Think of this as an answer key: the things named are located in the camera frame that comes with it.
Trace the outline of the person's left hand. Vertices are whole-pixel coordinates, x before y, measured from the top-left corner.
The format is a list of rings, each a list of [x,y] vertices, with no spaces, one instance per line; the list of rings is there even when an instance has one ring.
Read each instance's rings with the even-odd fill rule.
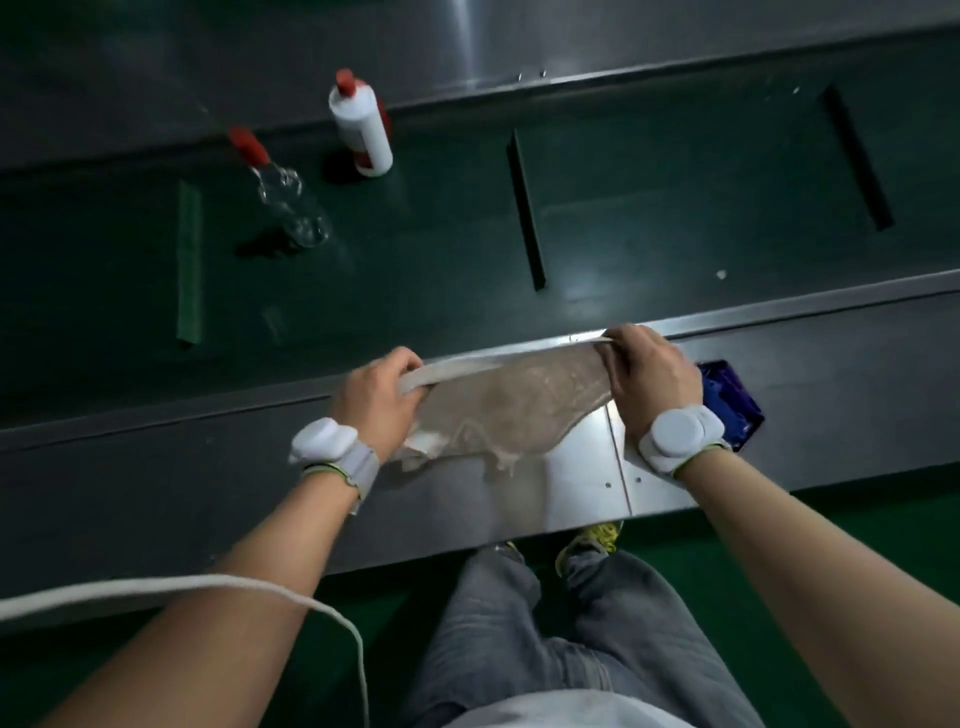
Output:
[[[353,427],[359,439],[384,464],[411,431],[426,389],[418,387],[402,394],[400,381],[385,381],[378,376],[381,358],[347,376],[334,397],[329,416],[340,425]]]

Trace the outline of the person's right hand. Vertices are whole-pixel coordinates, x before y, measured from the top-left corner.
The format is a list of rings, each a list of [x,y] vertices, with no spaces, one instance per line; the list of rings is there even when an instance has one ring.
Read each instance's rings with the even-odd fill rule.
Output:
[[[650,430],[654,419],[666,410],[699,406],[703,402],[700,370],[677,346],[654,329],[637,326],[647,332],[643,391],[641,394],[614,394],[610,390],[626,435],[633,440],[640,440]],[[595,346],[599,356],[601,343]]]

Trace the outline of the beige cleaning cloth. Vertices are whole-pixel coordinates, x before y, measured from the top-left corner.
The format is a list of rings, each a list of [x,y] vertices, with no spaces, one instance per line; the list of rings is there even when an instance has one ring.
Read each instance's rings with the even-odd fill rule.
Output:
[[[595,336],[522,351],[450,357],[403,374],[398,391],[424,389],[414,423],[390,456],[404,471],[442,458],[489,455],[510,471],[553,451],[612,399]]]

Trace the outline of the white right wrist tracker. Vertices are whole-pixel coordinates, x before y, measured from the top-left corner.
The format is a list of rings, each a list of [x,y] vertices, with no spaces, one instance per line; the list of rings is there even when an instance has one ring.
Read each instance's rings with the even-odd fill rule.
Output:
[[[705,405],[666,410],[639,439],[638,455],[652,472],[675,480],[692,459],[711,450],[731,451],[723,421]]]

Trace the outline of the white wrist tracker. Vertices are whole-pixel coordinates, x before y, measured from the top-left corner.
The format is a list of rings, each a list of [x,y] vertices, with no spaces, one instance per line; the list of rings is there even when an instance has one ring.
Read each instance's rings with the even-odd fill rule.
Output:
[[[291,442],[288,463],[301,473],[330,471],[357,492],[351,510],[355,514],[366,500],[380,470],[378,455],[359,439],[357,430],[333,418],[320,418],[297,432]]]
[[[711,450],[731,451],[723,421],[705,405],[666,410],[639,439],[638,455],[652,472],[675,480],[692,459]]]

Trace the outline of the white left wrist tracker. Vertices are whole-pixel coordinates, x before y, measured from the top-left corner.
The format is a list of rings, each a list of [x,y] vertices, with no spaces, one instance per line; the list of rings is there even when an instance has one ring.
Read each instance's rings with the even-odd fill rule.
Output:
[[[291,442],[288,463],[301,473],[330,471],[357,492],[351,510],[355,514],[366,500],[380,470],[378,455],[359,439],[357,430],[333,418],[320,418],[297,432]]]

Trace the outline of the blue plastic box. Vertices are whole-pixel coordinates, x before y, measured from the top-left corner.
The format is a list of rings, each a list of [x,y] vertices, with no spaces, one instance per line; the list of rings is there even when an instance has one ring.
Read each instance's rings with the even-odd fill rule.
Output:
[[[739,453],[765,422],[762,408],[726,360],[700,362],[703,404],[724,426],[724,439]]]

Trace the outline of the green conveyor belt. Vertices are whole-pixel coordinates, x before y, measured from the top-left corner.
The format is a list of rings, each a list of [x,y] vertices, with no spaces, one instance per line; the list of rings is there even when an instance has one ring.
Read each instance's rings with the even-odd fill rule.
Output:
[[[822,107],[842,91],[894,214]],[[263,134],[332,229],[297,249],[225,140],[0,176],[0,428],[960,267],[960,32],[393,115],[362,178],[330,125]],[[547,287],[507,146],[519,130]],[[202,339],[176,336],[178,181]]]

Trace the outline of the clear glass bottle red cap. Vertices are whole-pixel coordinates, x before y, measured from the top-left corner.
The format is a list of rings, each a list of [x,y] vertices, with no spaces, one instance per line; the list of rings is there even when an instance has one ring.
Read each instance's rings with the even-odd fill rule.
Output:
[[[226,136],[257,177],[261,202],[280,223],[294,247],[312,249],[328,243],[332,238],[328,217],[299,173],[277,164],[248,128],[230,127]]]

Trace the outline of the green belt cleat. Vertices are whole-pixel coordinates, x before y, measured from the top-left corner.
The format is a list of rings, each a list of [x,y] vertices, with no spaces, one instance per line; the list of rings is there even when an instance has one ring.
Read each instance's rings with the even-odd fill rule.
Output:
[[[176,340],[194,347],[203,339],[203,196],[198,187],[177,182],[175,237]]]

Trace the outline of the white bottle with red cap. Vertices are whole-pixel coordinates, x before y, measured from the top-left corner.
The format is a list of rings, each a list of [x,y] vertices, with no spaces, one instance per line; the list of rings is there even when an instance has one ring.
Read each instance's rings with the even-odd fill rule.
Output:
[[[387,174],[394,163],[389,117],[374,89],[351,69],[339,69],[328,107],[357,172],[367,178]]]

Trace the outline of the grey trousers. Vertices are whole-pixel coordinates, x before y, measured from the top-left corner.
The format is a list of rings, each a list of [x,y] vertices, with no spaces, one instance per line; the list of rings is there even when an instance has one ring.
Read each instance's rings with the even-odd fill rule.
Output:
[[[444,728],[518,696],[597,690],[645,701],[694,728],[764,728],[677,591],[626,552],[580,550],[560,578],[572,637],[535,624],[541,582],[528,565],[478,550],[414,678],[402,725]]]

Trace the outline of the metal conveyor back panel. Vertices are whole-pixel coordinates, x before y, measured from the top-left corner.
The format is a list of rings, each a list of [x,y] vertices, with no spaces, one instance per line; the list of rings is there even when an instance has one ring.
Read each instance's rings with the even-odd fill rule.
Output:
[[[0,0],[0,172],[960,26],[960,0]]]

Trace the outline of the white shirt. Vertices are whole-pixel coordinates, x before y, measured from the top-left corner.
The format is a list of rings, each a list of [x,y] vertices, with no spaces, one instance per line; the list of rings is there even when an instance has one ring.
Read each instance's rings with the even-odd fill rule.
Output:
[[[637,698],[597,689],[559,689],[468,710],[443,728],[694,728]]]

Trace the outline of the wide metal conveyor side rail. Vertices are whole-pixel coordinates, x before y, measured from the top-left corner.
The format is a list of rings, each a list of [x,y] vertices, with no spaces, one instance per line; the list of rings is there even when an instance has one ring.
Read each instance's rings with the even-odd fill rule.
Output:
[[[960,460],[960,269],[649,326],[726,360],[765,421],[742,449],[787,490]],[[0,599],[210,570],[295,480],[293,435],[336,376],[0,429]],[[548,453],[387,468],[328,564],[338,575],[692,506],[627,454],[613,402]]]

